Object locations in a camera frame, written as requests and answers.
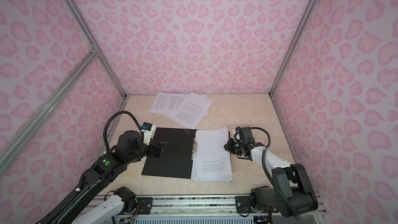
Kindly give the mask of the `red black folder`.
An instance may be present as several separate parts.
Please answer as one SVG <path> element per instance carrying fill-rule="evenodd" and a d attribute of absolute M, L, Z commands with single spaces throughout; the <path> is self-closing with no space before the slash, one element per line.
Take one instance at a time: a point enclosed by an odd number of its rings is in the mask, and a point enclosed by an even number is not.
<path fill-rule="evenodd" d="M 169 146 L 161 158 L 146 159 L 142 175 L 191 179 L 196 131 L 158 128 L 154 140 L 168 142 Z"/>

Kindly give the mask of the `white text sheet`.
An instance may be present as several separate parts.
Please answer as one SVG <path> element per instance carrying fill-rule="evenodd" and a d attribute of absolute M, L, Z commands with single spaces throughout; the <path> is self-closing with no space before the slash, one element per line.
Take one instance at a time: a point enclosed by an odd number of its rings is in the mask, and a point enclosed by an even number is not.
<path fill-rule="evenodd" d="M 168 118 L 188 129 L 195 129 L 207 115 L 213 101 L 205 94 L 191 92 L 169 115 Z"/>

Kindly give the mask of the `technical drawing sheet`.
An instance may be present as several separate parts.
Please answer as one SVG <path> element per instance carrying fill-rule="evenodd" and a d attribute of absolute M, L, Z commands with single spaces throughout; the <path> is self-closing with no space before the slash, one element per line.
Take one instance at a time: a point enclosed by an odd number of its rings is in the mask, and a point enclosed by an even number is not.
<path fill-rule="evenodd" d="M 192 165 L 191 179 L 193 181 L 216 181 L 216 182 L 226 182 L 226 183 L 230 183 L 233 181 L 232 174 L 216 178 L 199 178 L 197 177 L 197 165 L 195 162 Z"/>

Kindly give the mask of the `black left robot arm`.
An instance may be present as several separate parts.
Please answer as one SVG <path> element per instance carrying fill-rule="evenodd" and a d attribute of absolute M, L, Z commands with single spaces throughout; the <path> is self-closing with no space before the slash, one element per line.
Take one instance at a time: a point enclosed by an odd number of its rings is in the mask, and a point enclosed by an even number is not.
<path fill-rule="evenodd" d="M 144 157 L 160 158 L 168 146 L 168 142 L 144 143 L 143 132 L 124 132 L 119 136 L 117 145 L 85 170 L 77 186 L 38 223 L 72 223 L 103 189 L 127 170 L 129 164 L 139 162 Z"/>

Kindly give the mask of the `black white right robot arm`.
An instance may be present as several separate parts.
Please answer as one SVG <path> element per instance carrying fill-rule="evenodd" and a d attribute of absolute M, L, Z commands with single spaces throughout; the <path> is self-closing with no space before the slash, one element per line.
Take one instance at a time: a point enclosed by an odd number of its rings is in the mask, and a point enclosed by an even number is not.
<path fill-rule="evenodd" d="M 280 213 L 284 218 L 300 219 L 318 209 L 319 203 L 304 166 L 290 163 L 269 151 L 271 136 L 260 127 L 237 127 L 224 149 L 238 159 L 259 164 L 270 186 L 251 189 L 244 197 L 236 197 L 236 211 L 241 217 L 251 213 Z"/>

